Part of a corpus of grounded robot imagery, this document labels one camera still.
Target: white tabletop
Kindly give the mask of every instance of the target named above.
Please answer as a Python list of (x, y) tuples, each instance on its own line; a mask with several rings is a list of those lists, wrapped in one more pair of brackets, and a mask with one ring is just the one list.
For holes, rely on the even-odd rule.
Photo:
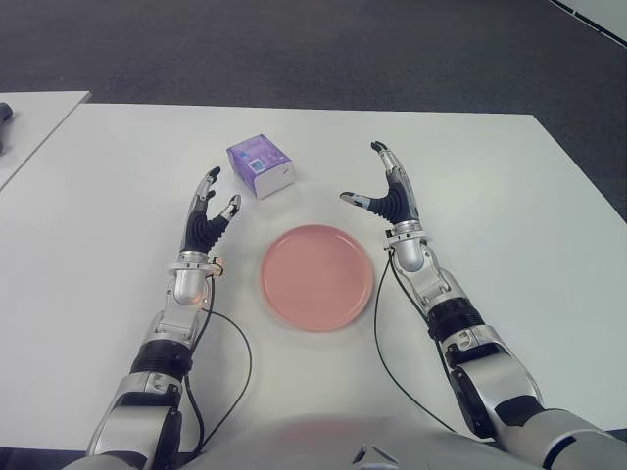
[(0, 125), (0, 191), (61, 122), (89, 98), (88, 91), (0, 93), (0, 103), (13, 109)]
[[(294, 160), (298, 181), (257, 201), (225, 149), (260, 132)], [(384, 194), (374, 139), (404, 162), (441, 264), (535, 376), (546, 405), (624, 427), (627, 229), (533, 117), (88, 104), (0, 198), (0, 446), (86, 447), (162, 306), (191, 194), (214, 165), (222, 174), (211, 212), (243, 197), (214, 251), (226, 266), (216, 307), (248, 333), (256, 361), (249, 393), (216, 439), (304, 413), (431, 425), (378, 363), (373, 302), (346, 328), (306, 333), (280, 323), (257, 285), (272, 240), (307, 223), (353, 235), (380, 275), (388, 225), (338, 199), (344, 190)], [(381, 315), (384, 354), (401, 382), (465, 430), (425, 328), (391, 279)], [(192, 371), (208, 427), (245, 366), (240, 339), (213, 319)], [(191, 448), (196, 425), (183, 408)]]

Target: tissue box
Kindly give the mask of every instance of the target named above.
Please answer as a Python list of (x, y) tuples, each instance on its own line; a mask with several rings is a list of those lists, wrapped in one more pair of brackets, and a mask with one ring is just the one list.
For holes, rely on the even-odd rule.
[(235, 173), (258, 199), (294, 182), (294, 165), (263, 134), (226, 149)]

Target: wire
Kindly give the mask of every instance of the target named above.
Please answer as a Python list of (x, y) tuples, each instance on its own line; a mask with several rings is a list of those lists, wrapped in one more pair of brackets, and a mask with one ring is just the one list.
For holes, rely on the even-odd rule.
[(240, 336), (244, 340), (244, 343), (246, 344), (246, 351), (248, 352), (248, 374), (246, 375), (246, 382), (244, 383), (244, 387), (242, 388), (242, 391), (239, 393), (239, 395), (237, 396), (237, 399), (235, 399), (231, 407), (228, 408), (226, 413), (224, 413), (224, 416), (222, 417), (222, 419), (219, 420), (219, 422), (215, 425), (211, 433), (209, 433), (207, 438), (203, 441), (203, 444), (201, 445), (201, 450), (203, 449), (204, 446), (207, 445), (207, 443), (209, 442), (209, 439), (211, 439), (214, 436), (214, 434), (217, 432), (217, 430), (222, 425), (222, 423), (226, 421), (226, 419), (231, 414), (233, 409), (235, 409), (235, 406), (237, 406), (237, 404), (240, 402), (242, 397), (244, 397), (244, 394), (248, 390), (248, 386), (251, 383), (251, 376), (253, 375), (253, 352), (251, 350), (251, 344), (249, 343), (248, 338), (246, 338), (246, 334), (237, 325), (237, 323), (231, 320), (228, 316), (222, 315), (221, 313), (218, 313), (217, 311), (214, 311), (214, 315), (219, 316), (220, 318), (223, 318), (224, 320), (228, 321), (231, 325), (233, 325), (233, 327), (237, 330), (237, 332), (240, 334)]
[[(211, 305), (213, 305), (213, 297), (214, 296), (212, 294)], [(229, 407), (228, 410), (226, 410), (226, 412), (224, 413), (222, 418), (218, 421), (218, 423), (215, 425), (214, 429), (212, 429), (212, 431), (209, 433), (209, 435), (206, 438), (205, 438), (205, 422), (203, 420), (202, 413), (201, 413), (201, 411), (200, 411), (200, 409), (199, 409), (199, 407), (198, 407), (198, 405), (196, 403), (196, 400), (194, 399), (194, 394), (192, 393), (192, 389), (191, 389), (191, 386), (189, 384), (189, 377), (187, 375), (185, 375), (185, 378), (184, 378), (185, 391), (187, 392), (187, 396), (189, 397), (189, 402), (191, 403), (192, 409), (194, 410), (194, 414), (196, 415), (196, 419), (198, 420), (198, 427), (199, 427), (198, 444), (196, 444), (196, 446), (194, 447), (194, 449), (190, 453), (190, 455), (187, 458), (187, 460), (185, 461), (185, 463), (191, 462), (192, 460), (194, 460), (196, 457), (198, 457), (200, 455), (200, 453), (202, 452), (203, 448), (207, 445), (209, 440), (214, 436), (214, 434), (217, 432), (217, 430), (222, 426), (224, 421), (226, 421), (226, 419), (228, 419), (230, 414), (233, 412), (235, 407), (239, 404), (241, 399), (244, 397), (244, 394), (248, 390), (248, 387), (249, 387), (249, 385), (251, 383), (251, 377), (253, 375), (253, 352), (252, 352), (252, 349), (251, 349), (251, 344), (248, 341), (248, 338), (246, 337), (246, 334), (244, 333), (244, 331), (239, 327), (239, 325), (237, 325), (237, 323), (235, 323), (233, 320), (231, 320), (226, 315), (223, 315), (221, 313), (218, 313), (217, 311), (210, 310), (210, 309), (207, 310), (207, 309), (203, 308), (203, 311), (205, 311), (207, 313), (207, 319), (205, 320), (205, 324), (203, 325), (203, 328), (201, 329), (201, 333), (199, 334), (198, 340), (196, 341), (195, 345), (198, 345), (198, 342), (202, 338), (202, 335), (204, 334), (205, 329), (207, 328), (207, 325), (209, 323), (209, 319), (210, 319), (211, 316), (218, 316), (219, 318), (222, 318), (222, 319), (226, 320), (228, 323), (230, 323), (237, 330), (237, 332), (240, 334), (240, 336), (244, 340), (244, 344), (246, 345), (246, 351), (248, 353), (248, 373), (246, 375), (246, 382), (244, 383), (244, 387), (242, 388), (242, 391), (237, 396), (237, 399), (235, 399), (235, 401), (233, 402), (231, 407)]]
[[(390, 253), (390, 257), (387, 261), (387, 263), (385, 264), (385, 269), (383, 269), (383, 274), (381, 274), (381, 279), (379, 280), (379, 287), (376, 290), (376, 300), (374, 301), (374, 344), (376, 345), (376, 351), (379, 355), (379, 359), (381, 360), (381, 365), (383, 365), (383, 368), (385, 369), (385, 371), (387, 372), (388, 376), (390, 377), (390, 379), (392, 379), (392, 382), (395, 383), (395, 385), (401, 390), (401, 392), (403, 392), (405, 394), (405, 396), (410, 399), (416, 406), (418, 406), (420, 409), (422, 409), (422, 411), (424, 411), (425, 413), (427, 413), (429, 416), (431, 416), (433, 419), (435, 419), (438, 423), (440, 423), (442, 426), (444, 426), (446, 429), (448, 429), (449, 431), (451, 431), (452, 433), (456, 433), (457, 431), (455, 429), (453, 429), (451, 426), (449, 426), (447, 423), (445, 423), (444, 421), (442, 421), (438, 416), (436, 416), (435, 414), (433, 414), (429, 409), (427, 409), (420, 401), (418, 401), (417, 399), (415, 399), (407, 390), (405, 387), (403, 387), (401, 385), (401, 383), (397, 380), (397, 378), (394, 376), (394, 374), (392, 373), (392, 371), (390, 370), (390, 368), (388, 367), (387, 363), (385, 362), (385, 359), (383, 358), (383, 353), (381, 352), (381, 346), (379, 345), (379, 335), (378, 335), (378, 330), (377, 330), (377, 324), (378, 324), (378, 312), (379, 312), (379, 298), (381, 297), (381, 288), (383, 287), (383, 281), (385, 280), (385, 276), (388, 272), (388, 268), (392, 266), (392, 272), (395, 272), (394, 270), (394, 265), (392, 263), (392, 253)], [(407, 293), (407, 290), (405, 289), (405, 286), (403, 286), (403, 290), (404, 292), (406, 292), (406, 295), (409, 295), (409, 293)]]
[(212, 317), (212, 313), (214, 311), (214, 300), (216, 299), (216, 280), (214, 279), (214, 276), (211, 277), (210, 286), (211, 286), (212, 292), (211, 292), (211, 297), (209, 299), (209, 308), (208, 309), (203, 308), (203, 311), (207, 313), (207, 318), (205, 318), (205, 323), (203, 323), (203, 327), (200, 329), (200, 333), (198, 333), (198, 337), (196, 338), (196, 341), (189, 349), (192, 354), (194, 353), (194, 351), (196, 351), (196, 348), (198, 347), (200, 340), (203, 339), (203, 335), (205, 334), (207, 325), (209, 325), (209, 319)]
[[(392, 268), (392, 274), (394, 274), (394, 277), (396, 278), (396, 282), (399, 283), (399, 286), (403, 290), (403, 293), (405, 294), (405, 296), (408, 298), (408, 300), (411, 302), (413, 307), (416, 309), (416, 311), (418, 312), (422, 320), (424, 320), (424, 324), (427, 326), (427, 328), (429, 328), (429, 322), (427, 321), (427, 317), (424, 314), (422, 308), (420, 307), (420, 305), (416, 303), (416, 301), (410, 295), (408, 290), (405, 288), (405, 285), (403, 284), (403, 282), (401, 282), (401, 279), (399, 278), (399, 274), (396, 270), (396, 266), (394, 265), (393, 255), (394, 255), (393, 251), (390, 251), (388, 253), (388, 257), (389, 257), (388, 262), (390, 263), (390, 267)], [(436, 339), (433, 340), (433, 343), (435, 344), (435, 349), (438, 351), (438, 356), (440, 357), (440, 363), (442, 364), (442, 368), (444, 369), (444, 375), (450, 383), (451, 376), (449, 375), (449, 367), (447, 367), (447, 362), (446, 360), (444, 360), (444, 354), (442, 353), (442, 348), (440, 347), (440, 343)]]
[(200, 412), (200, 408), (196, 403), (196, 399), (194, 398), (194, 394), (192, 393), (192, 387), (189, 384), (189, 375), (185, 374), (183, 377), (183, 383), (185, 385), (185, 392), (187, 392), (187, 397), (189, 398), (189, 402), (192, 405), (192, 409), (194, 410), (194, 414), (196, 415), (196, 419), (198, 421), (198, 444), (192, 450), (192, 453), (189, 455), (189, 458), (185, 463), (191, 462), (198, 455), (200, 455), (200, 451), (202, 450), (202, 443), (205, 439), (205, 422), (203, 421), (203, 414)]
[(415, 308), (415, 310), (418, 312), (418, 314), (420, 315), (420, 317), (424, 320), (424, 322), (427, 322), (427, 317), (424, 315), (424, 313), (422, 312), (422, 308), (420, 308), (420, 305), (418, 305), (416, 303), (416, 301), (413, 299), (413, 297), (410, 295), (410, 293), (408, 292), (408, 290), (405, 287), (405, 284), (403, 284), (403, 282), (401, 281), (401, 278), (399, 277), (399, 273), (396, 272), (396, 267), (394, 266), (394, 259), (392, 258), (394, 256), (394, 252), (392, 250), (390, 250), (388, 252), (388, 262), (390, 263), (390, 267), (392, 268), (392, 274), (394, 274), (394, 278), (396, 279), (396, 282), (399, 283), (399, 286), (401, 287), (401, 289), (403, 290), (403, 293), (405, 294), (405, 296), (410, 300), (411, 304), (413, 305), (413, 307)]

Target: pink plate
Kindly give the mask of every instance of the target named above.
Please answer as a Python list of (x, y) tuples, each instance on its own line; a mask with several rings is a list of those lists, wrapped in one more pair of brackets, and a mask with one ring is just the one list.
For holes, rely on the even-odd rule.
[(284, 233), (265, 252), (262, 294), (291, 325), (328, 331), (351, 322), (372, 293), (374, 274), (363, 247), (327, 225)]

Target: robotic hand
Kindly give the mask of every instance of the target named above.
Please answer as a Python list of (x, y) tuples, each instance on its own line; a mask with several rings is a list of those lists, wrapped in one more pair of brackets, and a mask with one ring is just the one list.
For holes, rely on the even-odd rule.
[(205, 175), (192, 199), (166, 305), (152, 322), (137, 357), (94, 432), (87, 457), (69, 469), (173, 468), (180, 441), (181, 381), (192, 367), (192, 353), (203, 331), (221, 261), (208, 251), (241, 205), (234, 196), (208, 220), (206, 211), (219, 167)]
[(340, 198), (382, 216), (392, 268), (405, 272), (429, 335), (445, 352), (449, 381), (468, 428), (494, 438), (505, 450), (543, 468), (622, 468), (627, 447), (587, 421), (561, 409), (545, 409), (533, 377), (495, 329), (486, 325), (453, 275), (427, 246), (413, 191), (403, 166), (381, 142), (387, 196), (345, 192)]

